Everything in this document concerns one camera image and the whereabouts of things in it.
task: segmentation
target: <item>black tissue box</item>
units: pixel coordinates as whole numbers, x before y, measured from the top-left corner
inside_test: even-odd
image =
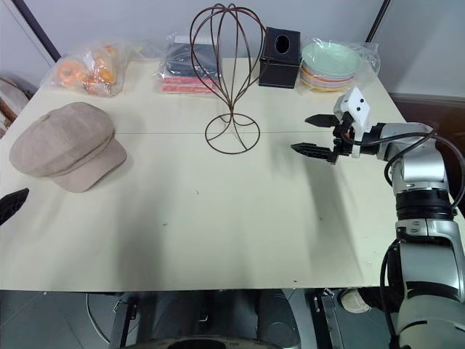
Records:
[[[269,44],[264,40],[260,57],[259,85],[293,89],[299,73],[300,32],[267,27],[267,37]]]

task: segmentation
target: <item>wall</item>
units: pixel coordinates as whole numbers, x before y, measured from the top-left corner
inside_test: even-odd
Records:
[[[50,68],[43,54],[0,1],[0,76],[13,79],[22,89],[35,91]]]
[[[186,31],[198,11],[215,4],[213,0],[25,2],[61,54],[96,38],[142,39],[162,45],[166,35]],[[236,2],[253,9],[265,25],[347,41],[365,40],[381,3],[381,0]],[[251,39],[258,41],[257,36]]]
[[[465,97],[465,1],[393,0],[374,41],[389,92]]]

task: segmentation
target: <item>plastic bag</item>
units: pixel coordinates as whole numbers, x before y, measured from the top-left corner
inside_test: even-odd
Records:
[[[151,55],[155,57],[157,52],[146,44],[96,44],[60,58],[43,84],[113,96],[123,88],[129,59],[152,59]]]
[[[208,87],[215,89],[219,74],[211,38],[196,38],[195,54],[198,62],[194,67],[190,56],[189,36],[171,35],[167,37],[167,40],[169,42],[168,49],[156,73],[158,90],[161,92],[212,94]]]
[[[297,88],[321,92],[364,88],[378,75],[378,44],[313,39],[303,43]]]

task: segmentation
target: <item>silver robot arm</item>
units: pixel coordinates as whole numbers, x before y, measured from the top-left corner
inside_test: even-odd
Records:
[[[396,327],[387,314],[392,336],[389,346],[465,348],[465,256],[458,225],[453,221],[457,202],[449,201],[445,165],[435,144],[447,140],[424,124],[370,127],[369,110],[354,88],[338,99],[334,115],[306,120],[334,127],[332,151],[309,143],[292,148],[332,164],[339,155],[357,158],[361,153],[388,161],[384,175],[396,198],[398,221],[395,242],[381,267],[381,298],[384,301],[386,269],[389,289],[403,295]]]

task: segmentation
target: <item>white table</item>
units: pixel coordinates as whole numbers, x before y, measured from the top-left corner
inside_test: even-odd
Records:
[[[331,166],[289,147],[332,145],[328,129],[304,118],[331,113],[338,94],[252,86],[237,112],[252,116],[262,136],[252,151],[227,156],[203,135],[225,107],[214,98],[157,93],[156,68],[131,63],[124,90],[112,98],[40,89],[2,139],[0,196],[31,192],[0,227],[0,289],[378,284],[396,221],[384,164],[362,156]],[[363,93],[373,124],[403,121],[378,80]],[[8,160],[16,137],[47,111],[79,100],[111,115],[126,162],[80,194],[16,171]],[[229,134],[222,142],[235,141]],[[464,231],[463,217],[457,221]]]

